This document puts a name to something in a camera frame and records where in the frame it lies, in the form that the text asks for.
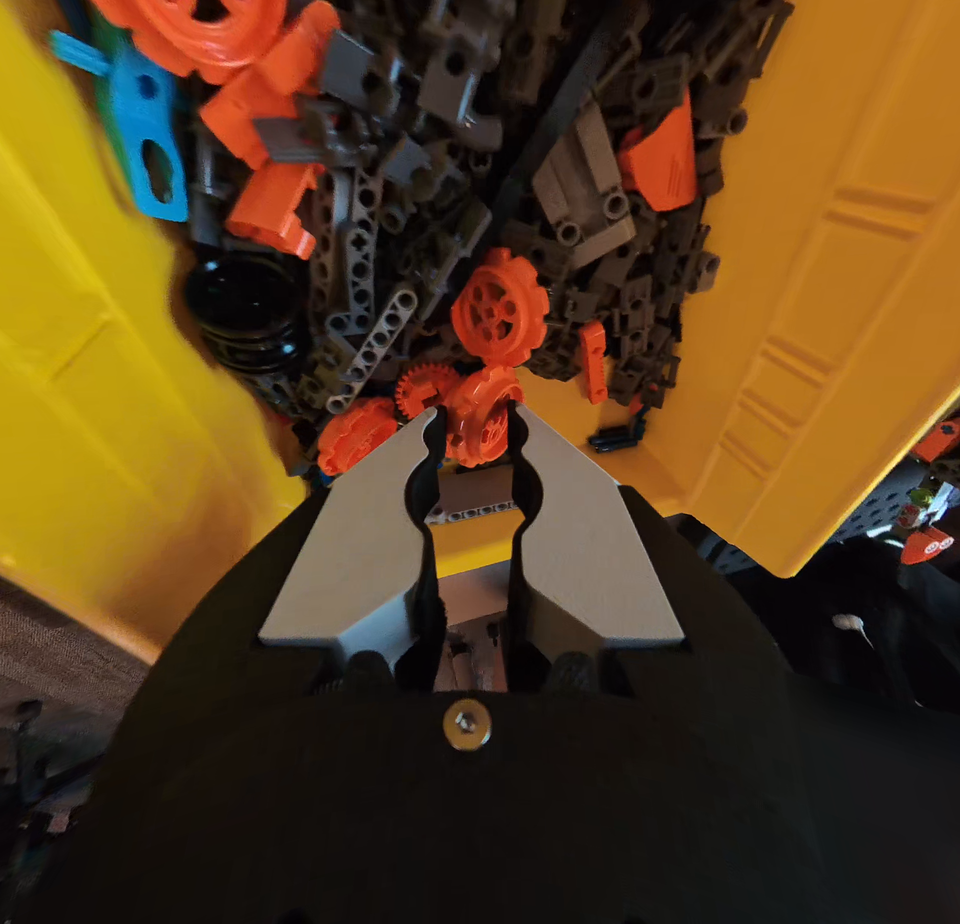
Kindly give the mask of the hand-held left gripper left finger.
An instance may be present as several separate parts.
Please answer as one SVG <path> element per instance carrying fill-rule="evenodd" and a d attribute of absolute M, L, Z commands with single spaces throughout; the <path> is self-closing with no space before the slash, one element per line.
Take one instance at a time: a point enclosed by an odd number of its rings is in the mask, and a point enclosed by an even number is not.
<path fill-rule="evenodd" d="M 439 497 L 448 413 L 427 408 L 328 490 L 258 632 L 346 668 L 378 654 L 402 688 L 433 688 L 448 629 L 428 512 Z"/>

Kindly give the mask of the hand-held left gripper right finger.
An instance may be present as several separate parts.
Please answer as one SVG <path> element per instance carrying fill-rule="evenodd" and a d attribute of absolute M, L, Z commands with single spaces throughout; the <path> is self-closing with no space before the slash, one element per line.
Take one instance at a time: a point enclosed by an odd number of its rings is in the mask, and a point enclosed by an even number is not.
<path fill-rule="evenodd" d="M 526 404 L 508 414 L 513 534 L 506 617 L 509 690 L 539 690 L 572 663 L 604 678 L 621 651 L 685 643 L 618 481 Z"/>

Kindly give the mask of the orange connector piece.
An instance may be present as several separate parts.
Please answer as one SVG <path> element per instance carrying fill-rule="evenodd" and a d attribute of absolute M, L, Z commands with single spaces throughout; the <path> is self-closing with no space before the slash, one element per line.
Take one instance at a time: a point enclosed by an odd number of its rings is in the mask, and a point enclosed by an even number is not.
<path fill-rule="evenodd" d="M 591 320 L 579 330 L 582 378 L 585 396 L 591 405 L 606 402 L 609 395 L 606 379 L 607 335 L 600 320 Z"/>

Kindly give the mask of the yellow plastic bin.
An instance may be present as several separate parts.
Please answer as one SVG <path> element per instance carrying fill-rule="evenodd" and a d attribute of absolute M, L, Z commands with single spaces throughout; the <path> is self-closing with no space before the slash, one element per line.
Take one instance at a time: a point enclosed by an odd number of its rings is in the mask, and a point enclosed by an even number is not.
<path fill-rule="evenodd" d="M 597 457 L 794 575 L 958 398 L 959 0 L 792 0 L 704 218 L 678 386 Z M 304 498 L 195 345 L 56 0 L 2 0 L 2 576 L 152 661 Z"/>

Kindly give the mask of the pile of building brick pieces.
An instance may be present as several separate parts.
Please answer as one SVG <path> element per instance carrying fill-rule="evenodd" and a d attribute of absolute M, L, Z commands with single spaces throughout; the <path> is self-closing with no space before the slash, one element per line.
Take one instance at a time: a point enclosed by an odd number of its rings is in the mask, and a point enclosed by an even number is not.
<path fill-rule="evenodd" d="M 82 42 L 111 24 L 90 0 L 56 2 Z M 221 85 L 167 70 L 188 197 L 176 224 L 194 266 L 251 253 L 306 286 L 299 371 L 218 363 L 293 433 L 289 474 L 312 490 L 343 475 L 317 463 L 337 416 L 327 400 L 395 289 L 414 290 L 414 316 L 355 401 L 395 401 L 421 363 L 462 378 L 489 367 L 450 311 L 496 247 L 527 258 L 549 295 L 546 338 L 517 377 L 578 381 L 587 399 L 579 330 L 600 320 L 606 402 L 629 416 L 587 445 L 635 448 L 676 386 L 683 304 L 718 274 L 703 214 L 724 187 L 724 143 L 746 127 L 747 92 L 793 12 L 789 0 L 288 0 L 265 55 Z M 685 90 L 698 196 L 658 213 L 624 188 L 617 152 Z M 394 406 L 400 429 L 411 421 Z"/>

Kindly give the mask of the orange gear wheel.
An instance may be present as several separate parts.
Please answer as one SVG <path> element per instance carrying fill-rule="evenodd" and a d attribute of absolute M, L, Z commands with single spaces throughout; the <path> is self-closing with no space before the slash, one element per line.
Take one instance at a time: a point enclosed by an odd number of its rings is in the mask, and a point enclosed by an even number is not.
<path fill-rule="evenodd" d="M 176 76 L 221 85 L 265 55 L 288 0 L 90 0 L 135 48 Z"/>
<path fill-rule="evenodd" d="M 515 368 L 485 367 L 446 397 L 446 457 L 466 468 L 498 460 L 508 448 L 509 406 L 525 401 Z"/>
<path fill-rule="evenodd" d="M 390 397 L 363 398 L 334 417 L 318 438 L 318 468 L 328 477 L 348 472 L 398 431 Z"/>
<path fill-rule="evenodd" d="M 533 264 L 508 248 L 486 253 L 450 311 L 464 350 L 488 366 L 517 367 L 546 339 L 549 295 Z"/>

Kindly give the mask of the small orange gear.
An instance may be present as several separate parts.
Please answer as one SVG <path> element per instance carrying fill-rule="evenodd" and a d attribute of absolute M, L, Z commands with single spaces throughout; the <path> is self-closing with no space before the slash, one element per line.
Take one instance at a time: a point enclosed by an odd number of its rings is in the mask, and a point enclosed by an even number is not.
<path fill-rule="evenodd" d="M 397 382 L 393 398 L 399 412 L 412 421 L 430 407 L 444 405 L 462 376 L 444 363 L 414 365 Z"/>

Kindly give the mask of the grey long holed beam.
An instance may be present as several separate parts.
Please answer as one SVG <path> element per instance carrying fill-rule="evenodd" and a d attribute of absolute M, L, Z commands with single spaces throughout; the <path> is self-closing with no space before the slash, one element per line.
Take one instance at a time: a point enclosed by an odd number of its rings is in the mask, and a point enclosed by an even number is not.
<path fill-rule="evenodd" d="M 371 326 L 359 350 L 348 354 L 345 363 L 338 365 L 339 383 L 331 390 L 325 405 L 330 414 L 340 415 L 354 403 L 414 316 L 417 306 L 417 294 L 409 287 L 399 287 L 390 294 L 385 309 Z"/>

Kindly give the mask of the black wheel rim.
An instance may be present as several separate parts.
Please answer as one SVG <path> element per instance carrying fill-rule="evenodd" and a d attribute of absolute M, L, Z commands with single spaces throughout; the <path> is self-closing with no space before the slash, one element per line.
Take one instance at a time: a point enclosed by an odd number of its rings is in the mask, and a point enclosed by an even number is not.
<path fill-rule="evenodd" d="M 302 278 L 271 258 L 225 253 L 199 261 L 185 306 L 211 355 L 243 377 L 290 376 L 311 349 Z"/>

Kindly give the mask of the black perforated pad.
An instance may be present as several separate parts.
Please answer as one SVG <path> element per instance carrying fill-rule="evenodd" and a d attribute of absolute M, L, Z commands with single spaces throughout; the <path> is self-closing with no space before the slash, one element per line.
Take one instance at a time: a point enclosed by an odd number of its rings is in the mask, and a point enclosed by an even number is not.
<path fill-rule="evenodd" d="M 891 531 L 896 526 L 897 517 L 909 492 L 918 487 L 923 478 L 924 472 L 917 462 L 912 458 L 903 459 L 838 525 L 826 543 L 830 545 L 857 537 L 881 536 Z M 956 506 L 958 498 L 953 498 L 949 510 Z M 694 547 L 699 557 L 720 574 L 730 576 L 744 570 L 764 568 L 742 549 L 721 538 L 702 522 L 689 519 L 679 531 Z"/>

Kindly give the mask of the partly built robot model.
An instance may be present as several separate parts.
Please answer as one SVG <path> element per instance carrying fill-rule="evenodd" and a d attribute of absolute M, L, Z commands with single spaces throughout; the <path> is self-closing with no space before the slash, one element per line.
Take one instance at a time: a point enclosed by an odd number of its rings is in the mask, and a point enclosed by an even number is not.
<path fill-rule="evenodd" d="M 904 566 L 929 563 L 950 549 L 956 538 L 939 525 L 959 494 L 959 411 L 934 422 L 908 451 L 920 465 L 923 479 L 908 494 L 895 521 Z"/>

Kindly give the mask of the orange striped panel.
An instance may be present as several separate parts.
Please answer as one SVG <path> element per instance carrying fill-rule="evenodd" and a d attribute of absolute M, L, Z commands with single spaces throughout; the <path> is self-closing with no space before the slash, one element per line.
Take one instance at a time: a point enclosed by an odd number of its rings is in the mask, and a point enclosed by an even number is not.
<path fill-rule="evenodd" d="M 650 134 L 631 130 L 616 153 L 622 185 L 658 213 L 686 207 L 698 196 L 690 91 Z"/>

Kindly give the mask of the blue curved piece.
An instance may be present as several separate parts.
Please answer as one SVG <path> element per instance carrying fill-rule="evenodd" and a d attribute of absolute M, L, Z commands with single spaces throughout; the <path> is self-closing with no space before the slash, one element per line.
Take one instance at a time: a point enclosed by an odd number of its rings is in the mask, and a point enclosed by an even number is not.
<path fill-rule="evenodd" d="M 63 63 L 96 79 L 97 107 L 133 202 L 144 215 L 182 224 L 188 219 L 186 171 L 174 134 L 173 75 L 145 57 L 130 34 L 108 23 L 95 42 L 53 30 L 48 41 Z"/>

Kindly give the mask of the light grey beam frame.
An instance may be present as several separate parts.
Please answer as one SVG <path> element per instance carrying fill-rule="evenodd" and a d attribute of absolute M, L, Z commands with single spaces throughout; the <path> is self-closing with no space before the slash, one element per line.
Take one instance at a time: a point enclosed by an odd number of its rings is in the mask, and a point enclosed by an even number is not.
<path fill-rule="evenodd" d="M 516 508 L 510 466 L 444 474 L 438 478 L 438 498 L 425 522 L 440 525 L 469 521 Z"/>

